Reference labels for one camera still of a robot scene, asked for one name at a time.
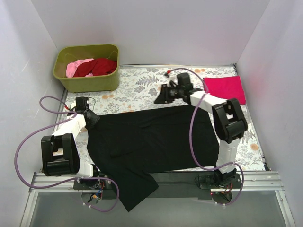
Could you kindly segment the black t shirt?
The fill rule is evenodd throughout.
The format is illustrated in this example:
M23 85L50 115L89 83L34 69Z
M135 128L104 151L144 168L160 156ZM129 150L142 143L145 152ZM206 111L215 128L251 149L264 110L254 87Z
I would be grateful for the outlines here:
M194 107L165 107L100 116L88 130L87 150L99 170L117 185L131 211L158 189L153 173L215 165L219 145L208 112Z

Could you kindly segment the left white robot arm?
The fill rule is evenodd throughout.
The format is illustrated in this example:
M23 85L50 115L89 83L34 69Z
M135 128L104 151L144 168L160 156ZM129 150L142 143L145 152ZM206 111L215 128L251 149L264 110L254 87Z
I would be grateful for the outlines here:
M69 115L57 131L41 139L43 172L46 176L97 177L97 167L80 160L75 139L99 117L90 110L88 97L76 98L70 111L77 115Z

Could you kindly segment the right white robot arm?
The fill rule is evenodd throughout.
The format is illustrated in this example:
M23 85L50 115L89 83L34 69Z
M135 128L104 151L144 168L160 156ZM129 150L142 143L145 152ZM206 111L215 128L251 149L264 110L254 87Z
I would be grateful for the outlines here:
M170 104L175 99L182 99L194 107L191 117L189 133L193 133L193 125L198 109L212 114L215 134L219 138L218 159L214 168L208 171L213 174L213 183L227 186L236 178L236 171L240 167L236 163L236 154L240 139L248 129L247 121L239 101L218 98L209 93L208 86L195 88L188 73L180 73L163 84L155 104Z

